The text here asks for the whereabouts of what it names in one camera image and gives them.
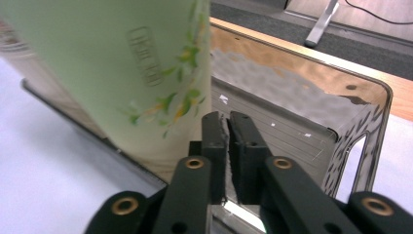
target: floral pattern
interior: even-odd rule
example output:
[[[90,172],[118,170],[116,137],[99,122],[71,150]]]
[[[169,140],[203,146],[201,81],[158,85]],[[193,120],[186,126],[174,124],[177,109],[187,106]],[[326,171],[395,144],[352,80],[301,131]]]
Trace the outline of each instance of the floral pattern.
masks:
[[[187,44],[183,47],[180,55],[175,58],[176,65],[162,71],[164,77],[174,77],[173,79],[178,84],[183,84],[184,78],[190,77],[190,82],[183,84],[183,88],[180,88],[181,91],[184,90],[185,95],[179,96],[178,91],[174,91],[164,97],[157,97],[156,104],[143,111],[134,104],[134,101],[131,101],[127,110],[122,110],[133,125],[139,125],[142,120],[147,122],[158,121],[159,126],[166,127],[163,138],[168,136],[170,127],[182,116],[187,115],[191,109],[195,109],[194,115],[197,116],[199,106],[206,99],[201,91],[194,87],[196,80],[199,79],[198,55],[202,51],[202,45],[207,41],[207,16],[203,14],[206,1],[203,1],[203,6],[198,6],[198,2],[200,1],[194,1],[191,5],[188,20],[193,23],[187,31]],[[170,118],[172,112],[170,105],[173,101],[178,101],[179,104],[173,110],[173,118]]]

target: wooden edge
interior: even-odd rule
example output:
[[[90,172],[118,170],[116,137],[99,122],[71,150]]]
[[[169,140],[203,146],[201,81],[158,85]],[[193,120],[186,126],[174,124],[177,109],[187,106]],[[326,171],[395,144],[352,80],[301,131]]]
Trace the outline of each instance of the wooden edge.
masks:
[[[227,28],[238,33],[247,35],[249,37],[256,38],[266,43],[274,44],[280,47],[288,48],[289,50],[300,53],[304,56],[311,57],[313,59],[328,61],[328,64],[336,67],[341,67],[349,71],[353,71],[363,76],[371,77],[373,79],[380,80],[391,87],[393,90],[393,101],[391,107],[391,114],[401,117],[406,120],[413,121],[413,82],[388,74],[379,70],[375,70],[360,64],[356,64],[351,61],[347,61],[341,58],[330,56],[312,49],[293,44],[282,39],[269,36],[264,33],[260,33],[239,25],[232,24],[230,22],[210,18],[212,25]]]

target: bottle label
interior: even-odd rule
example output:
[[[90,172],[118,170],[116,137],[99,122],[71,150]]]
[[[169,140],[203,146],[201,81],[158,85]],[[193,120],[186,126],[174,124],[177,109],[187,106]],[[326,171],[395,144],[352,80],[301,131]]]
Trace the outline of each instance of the bottle label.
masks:
[[[161,84],[163,75],[150,29],[140,27],[131,30],[128,40],[144,83],[147,86]]]

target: black plastic mount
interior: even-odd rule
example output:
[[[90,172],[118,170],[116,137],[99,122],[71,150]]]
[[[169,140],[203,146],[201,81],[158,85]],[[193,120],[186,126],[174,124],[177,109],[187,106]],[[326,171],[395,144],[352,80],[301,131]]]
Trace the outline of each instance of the black plastic mount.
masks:
[[[412,232],[413,216],[384,196],[358,192],[343,204],[322,193],[295,161],[271,155],[250,117],[232,112],[228,129],[239,203],[260,205],[267,233]],[[190,156],[179,161],[168,187],[150,198],[114,195],[86,234],[208,233],[210,204],[225,200],[227,139],[219,113],[206,115],[203,140],[191,142]]]

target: gray floor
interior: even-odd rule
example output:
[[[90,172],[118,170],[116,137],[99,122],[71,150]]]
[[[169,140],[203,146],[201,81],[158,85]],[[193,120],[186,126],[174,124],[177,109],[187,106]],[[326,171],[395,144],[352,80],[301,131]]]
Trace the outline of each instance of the gray floor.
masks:
[[[303,45],[314,19],[285,13],[274,0],[212,0],[211,16]],[[413,44],[331,24],[315,50],[413,80]]]

